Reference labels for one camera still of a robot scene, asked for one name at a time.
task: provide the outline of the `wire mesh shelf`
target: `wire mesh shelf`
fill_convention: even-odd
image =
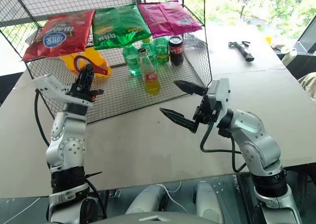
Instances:
[[[0,0],[0,32],[10,42],[15,51],[23,56],[28,44],[41,30],[50,16],[75,13],[87,9],[118,7],[138,2],[166,2],[169,0]],[[211,81],[210,63],[205,37],[205,1],[178,0],[191,16],[200,23],[203,30],[182,35],[185,61],[181,67],[171,65],[158,69],[161,85],[158,95],[149,95],[141,77],[129,73],[122,56],[122,49],[99,50],[112,67],[108,79],[96,78],[92,89],[103,89],[104,95],[98,96],[93,108],[88,111],[88,122],[108,118],[162,101],[184,95],[174,84],[174,80],[187,80],[207,85]],[[92,29],[87,45],[93,46]],[[75,81],[64,62],[57,58],[42,58],[27,63],[31,77],[54,74],[63,84]],[[62,110],[59,103],[45,99],[52,114]]]

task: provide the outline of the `robotic arm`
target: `robotic arm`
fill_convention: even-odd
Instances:
[[[227,78],[212,81],[210,88],[204,88],[186,81],[174,82],[182,91],[196,93],[203,97],[197,107],[193,121],[184,118],[178,112],[162,109],[161,112],[176,124],[195,133],[199,123],[208,124],[208,130],[201,142],[204,143],[218,122],[218,134],[237,142],[245,163],[254,182],[257,199],[262,203],[262,210],[268,224],[296,223],[301,218],[296,207],[290,186],[286,183],[280,158],[280,147],[265,131],[261,119],[253,113],[228,108],[230,96]]]
[[[51,129],[46,151],[50,165],[52,193],[48,221],[80,224],[97,220],[96,200],[87,197],[89,186],[83,167],[87,109],[103,90],[91,90],[93,67],[86,65],[75,83],[64,86],[53,75],[34,79],[36,88],[47,98],[64,104]]]

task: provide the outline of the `bottle cap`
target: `bottle cap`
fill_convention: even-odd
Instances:
[[[143,42],[143,43],[148,43],[148,42],[150,42],[150,37],[145,38],[145,39],[142,39],[142,42]]]
[[[170,37],[169,44],[173,46],[179,46],[182,44],[182,39],[179,36]]]
[[[147,50],[145,48],[140,48],[138,50],[138,55],[139,56],[146,56],[147,55]]]

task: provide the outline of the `gray table surface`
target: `gray table surface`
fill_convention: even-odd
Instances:
[[[227,77],[231,108],[261,117],[266,131],[281,147],[285,166],[315,162],[315,108],[307,94],[281,61],[252,28],[215,28],[208,32],[213,78]],[[249,64],[227,41],[249,39],[255,60]],[[34,92],[24,73],[0,107],[0,197],[46,196],[51,193],[45,163],[46,146],[37,128]],[[206,131],[196,134],[173,124],[159,111],[170,108],[192,117],[199,96],[184,96],[158,105],[89,124],[86,133],[85,170],[103,171],[91,178],[99,189],[131,187],[161,182],[231,174],[230,154],[206,154],[199,143]],[[52,119],[43,103],[39,117],[46,133]],[[229,149],[230,140],[212,131],[206,148]]]

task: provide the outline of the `snack bag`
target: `snack bag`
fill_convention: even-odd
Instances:
[[[92,31],[96,50],[125,47],[151,36],[136,4],[97,10]]]
[[[139,3],[138,8],[153,38],[176,36],[202,29],[177,0],[166,3]]]
[[[57,15],[48,22],[34,42],[26,49],[23,61],[38,57],[56,57],[84,51],[94,10],[72,15]]]

